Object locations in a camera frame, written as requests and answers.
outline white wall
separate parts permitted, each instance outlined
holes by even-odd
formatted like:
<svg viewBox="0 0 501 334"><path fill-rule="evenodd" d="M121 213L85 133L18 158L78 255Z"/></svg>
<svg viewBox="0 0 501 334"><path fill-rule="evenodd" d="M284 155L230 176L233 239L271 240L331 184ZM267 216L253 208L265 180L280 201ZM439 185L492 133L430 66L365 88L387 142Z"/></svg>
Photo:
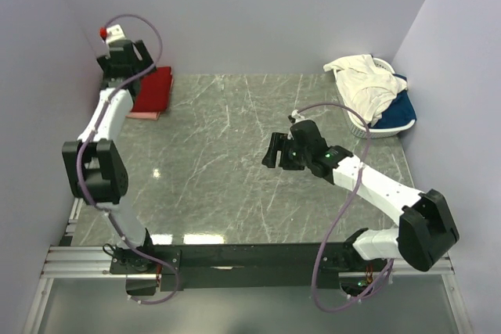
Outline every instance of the white wall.
<svg viewBox="0 0 501 334"><path fill-rule="evenodd" d="M501 2L426 0L394 60L418 116L404 138L416 184L448 199L451 257L477 333L501 332Z"/></svg>
<svg viewBox="0 0 501 334"><path fill-rule="evenodd" d="M68 0L96 52L103 19L133 12L164 37L180 73L310 73L339 56L392 59L424 0ZM156 40L126 22L128 35Z"/></svg>
<svg viewBox="0 0 501 334"><path fill-rule="evenodd" d="M64 0L0 0L0 322L20 332L71 194L61 157L88 121L99 67Z"/></svg>

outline red cloth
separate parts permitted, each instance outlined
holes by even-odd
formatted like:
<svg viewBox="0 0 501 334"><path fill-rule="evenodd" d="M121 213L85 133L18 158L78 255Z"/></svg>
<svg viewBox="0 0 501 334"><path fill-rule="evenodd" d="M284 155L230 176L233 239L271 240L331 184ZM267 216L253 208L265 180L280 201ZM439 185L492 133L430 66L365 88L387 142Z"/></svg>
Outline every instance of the red cloth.
<svg viewBox="0 0 501 334"><path fill-rule="evenodd" d="M165 111L171 97L172 74L169 66L161 66L157 71L141 80L141 91L135 99L133 113L155 113Z"/></svg>

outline white laundry basket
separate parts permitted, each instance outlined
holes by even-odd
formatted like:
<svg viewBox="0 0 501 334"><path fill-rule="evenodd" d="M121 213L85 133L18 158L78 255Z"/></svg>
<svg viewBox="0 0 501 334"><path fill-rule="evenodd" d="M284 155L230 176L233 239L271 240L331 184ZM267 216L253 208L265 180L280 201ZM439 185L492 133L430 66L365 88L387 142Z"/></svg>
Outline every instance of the white laundry basket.
<svg viewBox="0 0 501 334"><path fill-rule="evenodd" d="M373 61L374 61L374 64L376 66L378 66L379 68L383 68L385 70L388 70L388 71L392 72L393 74L395 73L395 71L393 70L393 67L390 65L390 63L385 62L384 60L378 59L378 58L373 58ZM334 77L337 80L337 71L334 71ZM337 92L339 94L339 96L338 96L339 100L344 103L343 97L341 96L338 89L337 89ZM348 126L350 127L350 132L353 135L355 135L356 137L367 138L366 129L363 126L359 125L358 122L355 121L355 115L353 115L352 113L350 113L346 110L344 110L343 112L344 112L344 115L346 117L346 121L348 122ZM386 128L386 129L371 129L370 130L370 137L371 138L384 138L384 137L395 136L399 132L405 131L405 130L411 128L414 125L414 123L416 123L416 121L411 120L408 124L406 124L402 127Z"/></svg>

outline gray marble surface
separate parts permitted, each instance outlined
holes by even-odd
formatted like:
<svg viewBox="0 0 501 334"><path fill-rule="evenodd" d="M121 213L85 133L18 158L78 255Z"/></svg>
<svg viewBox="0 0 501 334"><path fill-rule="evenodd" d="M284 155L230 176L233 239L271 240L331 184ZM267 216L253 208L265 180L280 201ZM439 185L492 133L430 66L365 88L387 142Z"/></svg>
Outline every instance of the gray marble surface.
<svg viewBox="0 0 501 334"><path fill-rule="evenodd" d="M128 169L128 195L153 239L183 242L316 242L348 192L309 171L261 165L272 132L287 132L294 108L333 100L331 74L180 75L169 111L158 121L127 119L117 147ZM330 145L360 155L365 140L348 130L341 110L320 107L313 118ZM403 184L409 169L396 137L373 140L367 162ZM356 198L331 236L362 227L390 228L390 219ZM102 245L110 230L82 208L73 245Z"/></svg>

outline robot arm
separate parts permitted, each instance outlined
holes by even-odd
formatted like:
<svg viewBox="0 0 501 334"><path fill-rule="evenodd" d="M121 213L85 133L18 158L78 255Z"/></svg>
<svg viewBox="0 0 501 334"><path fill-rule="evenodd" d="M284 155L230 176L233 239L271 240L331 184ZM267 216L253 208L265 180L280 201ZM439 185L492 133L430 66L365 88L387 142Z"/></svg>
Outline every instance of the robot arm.
<svg viewBox="0 0 501 334"><path fill-rule="evenodd" d="M76 142L65 142L63 146L63 159L67 169L70 187L75 197L84 198L76 175L77 153L84 140L93 130L93 124L106 102L110 105L104 113L96 134L84 153L84 166L82 170L85 183L92 197L103 209L103 215L113 213L114 220L127 234L128 241L133 246L143 246L147 231L135 215L132 204L126 193L128 191L128 175L121 161L114 141L117 139L124 124L125 117L132 110L136 96L140 90L140 82L132 82L128 87L118 91L111 100L109 97L115 88L127 77L144 70L152 62L149 53L141 41L129 41L119 25L114 25L106 30L104 41L108 45L110 54L98 58L99 65L103 68L103 80L99 103L92 119ZM134 47L141 53L138 59ZM113 225L107 220L111 231L117 235ZM123 239L118 237L117 245L122 249L128 246Z"/></svg>
<svg viewBox="0 0 501 334"><path fill-rule="evenodd" d="M341 146L328 146L312 120L293 113L289 134L273 133L262 161L268 168L304 170L332 185L352 191L363 168L357 194L389 216L398 228L366 229L352 243L363 260L403 258L420 271L428 271L458 241L459 233L442 194L406 187L373 168Z"/></svg>

